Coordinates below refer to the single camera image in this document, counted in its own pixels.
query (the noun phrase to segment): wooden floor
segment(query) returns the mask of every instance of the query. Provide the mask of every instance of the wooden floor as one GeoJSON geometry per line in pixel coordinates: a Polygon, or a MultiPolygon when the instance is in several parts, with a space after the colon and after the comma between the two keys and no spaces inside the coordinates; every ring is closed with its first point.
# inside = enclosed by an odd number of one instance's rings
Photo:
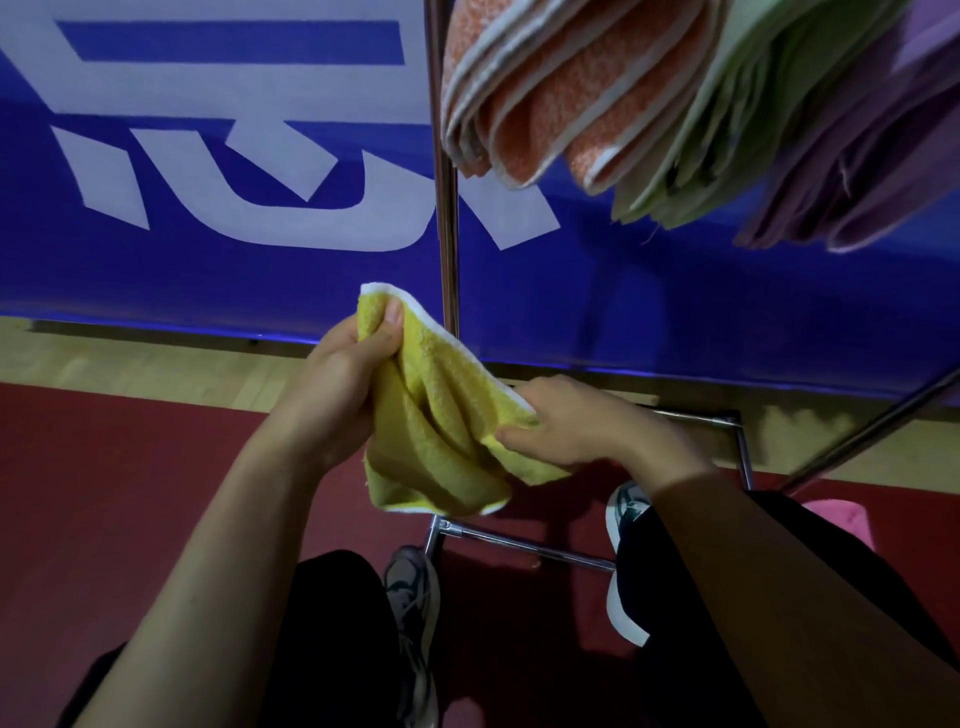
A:
{"type": "MultiPolygon", "coordinates": [[[[212,336],[32,323],[0,317],[0,381],[267,412],[308,349],[212,336]]],[[[539,372],[493,366],[517,381],[539,372]]],[[[889,402],[722,385],[597,376],[591,383],[631,400],[683,409],[737,408],[753,464],[789,473],[818,450],[873,417],[889,402]]],[[[696,427],[694,436],[732,465],[728,433],[696,427]]],[[[960,493],[960,411],[925,414],[832,477],[960,493]]]]}

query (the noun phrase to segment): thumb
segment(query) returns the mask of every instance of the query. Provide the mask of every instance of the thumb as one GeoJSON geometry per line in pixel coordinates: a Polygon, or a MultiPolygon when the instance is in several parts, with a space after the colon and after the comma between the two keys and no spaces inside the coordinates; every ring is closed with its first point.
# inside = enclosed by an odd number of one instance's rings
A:
{"type": "Polygon", "coordinates": [[[376,366],[389,359],[403,343],[403,303],[390,299],[384,311],[380,327],[354,347],[354,354],[361,363],[376,366]]]}
{"type": "Polygon", "coordinates": [[[540,451],[540,427],[528,428],[516,425],[504,425],[494,435],[506,449],[521,455],[538,457],[540,451]]]}

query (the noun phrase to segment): shoe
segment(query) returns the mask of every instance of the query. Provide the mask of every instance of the shoe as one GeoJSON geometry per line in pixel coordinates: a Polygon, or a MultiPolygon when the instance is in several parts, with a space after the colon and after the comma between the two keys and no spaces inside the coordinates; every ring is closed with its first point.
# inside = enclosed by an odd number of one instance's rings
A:
{"type": "MultiPolygon", "coordinates": [[[[620,548],[622,531],[649,507],[650,501],[633,480],[628,480],[611,493],[607,501],[606,521],[607,534],[610,536],[614,553],[620,548]]],[[[620,591],[616,586],[616,573],[611,577],[610,587],[607,589],[607,617],[620,637],[637,647],[643,647],[650,638],[650,633],[627,617],[623,610],[620,591]]]]}
{"type": "Polygon", "coordinates": [[[396,717],[404,728],[436,728],[440,711],[427,661],[440,615],[437,572],[422,550],[403,546],[387,566],[383,586],[400,637],[401,684],[396,717]]]}

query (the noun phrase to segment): forearm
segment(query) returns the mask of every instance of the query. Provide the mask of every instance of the forearm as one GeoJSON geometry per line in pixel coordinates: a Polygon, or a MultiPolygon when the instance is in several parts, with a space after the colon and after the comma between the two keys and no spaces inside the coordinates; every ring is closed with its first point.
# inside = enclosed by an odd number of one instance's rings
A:
{"type": "MultiPolygon", "coordinates": [[[[628,460],[649,472],[649,451],[628,460]]],[[[649,495],[771,725],[941,725],[960,712],[952,669],[722,475],[668,476],[649,495]]]]}
{"type": "Polygon", "coordinates": [[[313,490],[248,444],[78,725],[255,722],[313,490]]]}

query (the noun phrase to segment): towel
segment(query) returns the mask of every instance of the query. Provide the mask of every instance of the towel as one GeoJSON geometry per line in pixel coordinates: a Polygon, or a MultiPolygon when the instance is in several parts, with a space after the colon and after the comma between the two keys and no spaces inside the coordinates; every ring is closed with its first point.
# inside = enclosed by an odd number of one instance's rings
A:
{"type": "Polygon", "coordinates": [[[459,0],[444,54],[444,147],[467,176],[492,168],[510,188],[563,155],[588,194],[603,192],[689,104],[720,2],[459,0]]]}
{"type": "Polygon", "coordinates": [[[854,250],[949,191],[960,152],[936,121],[953,113],[957,85],[960,0],[917,0],[812,105],[736,242],[819,237],[835,252],[854,250]]]}
{"type": "Polygon", "coordinates": [[[794,115],[899,16],[905,0],[733,0],[717,53],[652,179],[628,175],[614,201],[623,222],[667,228],[755,183],[794,115]]]}
{"type": "Polygon", "coordinates": [[[533,408],[409,293],[363,285],[360,339],[376,331],[390,298],[403,302],[403,343],[373,376],[373,438],[364,458],[373,505],[457,517],[492,513],[510,499],[506,473],[528,485],[566,477],[500,445],[498,427],[537,424],[533,408]]]}

